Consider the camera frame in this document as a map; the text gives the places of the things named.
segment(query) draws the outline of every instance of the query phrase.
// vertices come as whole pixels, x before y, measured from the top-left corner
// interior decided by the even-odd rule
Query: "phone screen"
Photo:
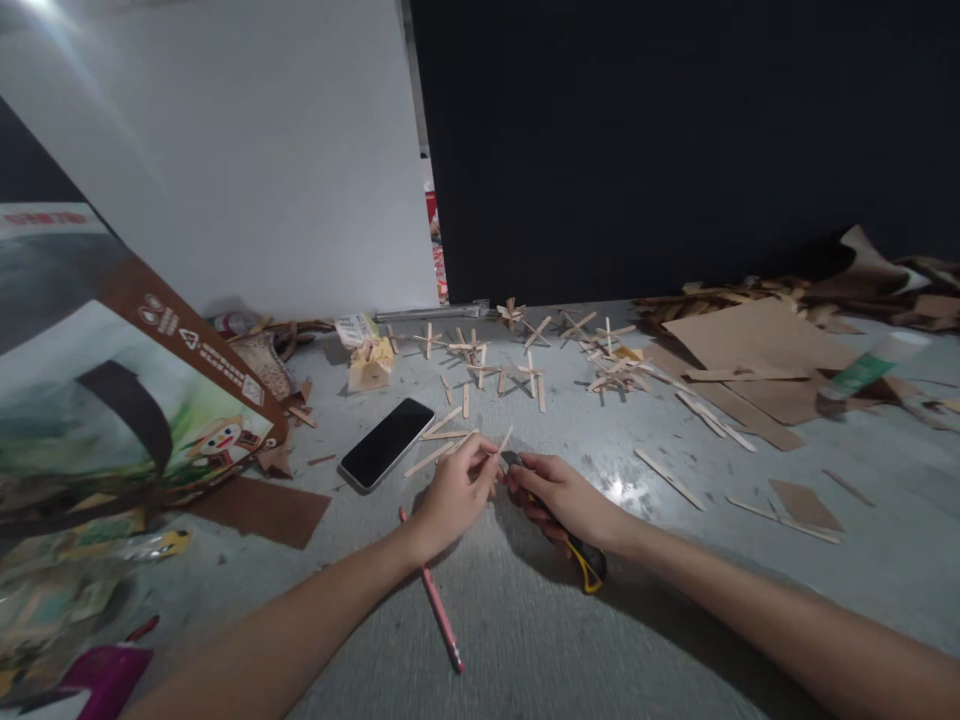
[[[344,456],[341,467],[369,490],[433,420],[433,410],[407,398]]]

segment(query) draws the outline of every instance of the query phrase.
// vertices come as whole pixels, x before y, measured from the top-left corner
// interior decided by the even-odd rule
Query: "gray table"
[[[633,316],[626,303],[588,306],[614,327]],[[532,309],[533,324],[549,311]],[[866,349],[888,327],[854,319],[867,331],[839,337]],[[440,321],[435,331],[490,343],[489,365],[523,364],[522,346],[503,325]],[[394,324],[422,334],[426,323]],[[716,437],[673,393],[656,381],[658,399],[632,393],[603,402],[578,382],[594,377],[576,343],[535,346],[545,369],[547,413],[510,383],[497,397],[496,376],[471,392],[471,417],[462,425],[499,438],[515,431],[513,449],[556,453],[611,500],[660,527],[677,531],[736,562],[810,587],[923,642],[960,654],[960,443],[899,408],[854,413],[842,422],[817,420],[796,429],[807,445],[783,453],[757,440],[747,453]],[[639,334],[631,344],[648,338]],[[388,389],[346,393],[346,355],[336,338],[299,351],[294,374],[314,383],[310,404],[319,428],[294,429],[294,487],[324,493],[333,503],[303,552],[262,538],[171,514],[169,525],[192,530],[189,552],[143,571],[114,627],[129,629],[159,612],[146,644],[157,657],[137,694],[157,682],[231,621],[294,583],[389,532],[397,508],[412,507],[429,483],[425,469],[404,471],[439,443],[418,444],[372,495],[362,497],[336,473],[335,463],[366,431],[410,396],[448,412],[438,372],[459,386],[468,373],[458,360],[401,345]],[[960,384],[955,335],[902,369],[906,377]],[[934,396],[958,394],[921,384]],[[672,469],[707,506],[698,512],[633,454],[642,447]],[[829,468],[876,502],[868,508],[821,468]],[[775,497],[768,478],[816,489],[846,533],[833,546],[733,507]],[[292,713],[294,717],[717,718],[811,717],[806,695],[736,636],[683,597],[637,569],[612,560],[605,588],[584,596],[572,567],[501,492],[476,525],[434,569],[460,642],[466,672],[451,669],[424,589],[416,578],[391,594],[347,641]]]

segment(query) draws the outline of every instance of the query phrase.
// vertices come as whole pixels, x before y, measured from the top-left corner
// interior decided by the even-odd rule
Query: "pink pencil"
[[[400,508],[400,522],[407,521],[407,513]],[[454,667],[458,673],[463,672],[463,660],[460,659],[460,651],[457,649],[457,639],[453,636],[453,627],[447,618],[447,613],[443,609],[443,603],[440,602],[440,593],[437,592],[437,586],[433,584],[433,575],[430,574],[426,565],[420,566],[420,575],[423,577],[423,584],[427,588],[427,595],[430,596],[430,604],[433,605],[433,613],[437,616],[437,622],[440,623],[440,630],[443,632],[443,639],[447,643],[447,650],[450,651],[450,657],[453,658]]]

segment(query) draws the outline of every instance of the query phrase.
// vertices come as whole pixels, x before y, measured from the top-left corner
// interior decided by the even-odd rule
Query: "white cap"
[[[930,338],[896,330],[878,342],[870,354],[889,363],[904,363],[930,344]]]

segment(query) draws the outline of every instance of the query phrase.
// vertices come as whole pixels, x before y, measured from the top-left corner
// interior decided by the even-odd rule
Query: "green glue stick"
[[[872,350],[865,352],[852,365],[835,375],[828,384],[820,388],[820,394],[828,400],[846,400],[929,344],[930,340],[921,335],[900,330],[892,332]]]

